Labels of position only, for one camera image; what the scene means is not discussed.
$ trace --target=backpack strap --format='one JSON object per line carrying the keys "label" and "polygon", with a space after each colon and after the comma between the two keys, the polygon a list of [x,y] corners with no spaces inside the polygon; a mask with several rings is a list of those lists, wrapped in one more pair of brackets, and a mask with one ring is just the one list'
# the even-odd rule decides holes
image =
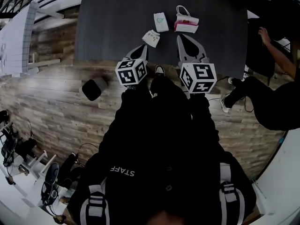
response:
{"label": "backpack strap", "polygon": [[105,199],[105,181],[106,179],[100,185],[89,186],[90,196],[83,202],[80,210],[81,225],[87,225],[88,220],[91,219],[93,224],[95,222],[98,224],[110,224],[108,204]]}
{"label": "backpack strap", "polygon": [[231,182],[231,169],[227,163],[220,163],[220,184],[219,197],[222,210],[222,222],[221,225],[227,224],[227,203],[237,201],[237,195],[240,201],[240,214],[237,225],[241,225],[245,215],[245,199],[239,189],[237,189]]}

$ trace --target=person's hand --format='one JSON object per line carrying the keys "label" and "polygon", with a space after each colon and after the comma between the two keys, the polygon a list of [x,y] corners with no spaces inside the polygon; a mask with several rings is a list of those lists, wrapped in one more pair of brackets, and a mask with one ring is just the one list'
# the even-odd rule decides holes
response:
{"label": "person's hand", "polygon": [[258,34],[261,35],[263,44],[268,45],[271,43],[271,38],[269,37],[268,31],[265,28],[260,27]]}

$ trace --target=gray table top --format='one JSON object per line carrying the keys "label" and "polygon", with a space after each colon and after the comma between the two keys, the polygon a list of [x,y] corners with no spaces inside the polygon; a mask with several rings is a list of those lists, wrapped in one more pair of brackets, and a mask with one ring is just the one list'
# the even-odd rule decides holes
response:
{"label": "gray table top", "polygon": [[216,72],[242,78],[247,52],[247,9],[245,4],[231,0],[82,0],[75,59],[121,60],[144,43],[142,37],[147,31],[155,30],[153,14],[164,12],[169,31],[161,33],[156,48],[148,46],[149,62],[176,66],[179,33],[173,28],[177,5],[199,18],[197,32],[185,34],[203,45]]}

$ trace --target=floor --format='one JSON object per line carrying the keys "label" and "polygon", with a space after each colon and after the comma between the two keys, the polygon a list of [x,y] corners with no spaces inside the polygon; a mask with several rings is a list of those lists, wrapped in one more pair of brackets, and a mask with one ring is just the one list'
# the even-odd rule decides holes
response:
{"label": "floor", "polygon": [[[0,80],[0,108],[9,110],[15,130],[23,138],[29,138],[29,120],[38,142],[34,152],[39,155],[46,150],[49,156],[57,154],[59,163],[71,152],[77,152],[83,143],[99,145],[120,107],[120,96],[125,90],[115,75],[115,61],[73,60],[78,11],[79,8],[75,8],[65,12],[69,24],[42,31],[37,24],[33,33],[30,53],[38,54],[37,61],[62,58],[60,64],[40,67],[36,75]],[[168,65],[164,68],[167,76],[180,86],[176,68]],[[99,76],[104,77],[109,86],[101,97],[91,102],[81,87]],[[270,87],[276,88],[285,82],[286,78],[279,76],[271,80]],[[219,98],[221,93],[229,93],[232,89],[226,79],[221,80],[207,97]],[[247,176],[254,179],[273,155],[283,132],[262,127],[253,112],[245,111],[244,100],[238,102],[230,114],[221,111],[218,99],[211,100],[210,104],[220,144],[237,158]],[[249,98],[246,107],[252,110]],[[85,164],[96,152],[93,146],[84,145],[79,162]]]}

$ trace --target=sneaker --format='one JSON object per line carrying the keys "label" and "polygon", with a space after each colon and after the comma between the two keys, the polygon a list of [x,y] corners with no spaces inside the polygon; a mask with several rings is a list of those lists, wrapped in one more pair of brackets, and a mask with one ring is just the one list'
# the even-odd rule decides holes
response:
{"label": "sneaker", "polygon": [[222,111],[225,112],[225,113],[229,113],[231,108],[228,108],[228,107],[225,106],[225,102],[224,102],[225,98],[226,98],[226,95],[221,95],[220,104],[221,104],[221,107],[222,107]]}
{"label": "sneaker", "polygon": [[229,84],[232,84],[232,83],[233,83],[233,77],[229,77],[229,78],[227,79],[227,81],[228,81]]}
{"label": "sneaker", "polygon": [[78,154],[75,154],[74,152],[72,152],[72,154],[75,157],[75,163],[78,163]]}
{"label": "sneaker", "polygon": [[161,65],[157,65],[155,68],[155,77],[157,76],[164,76],[165,75],[165,70]]}

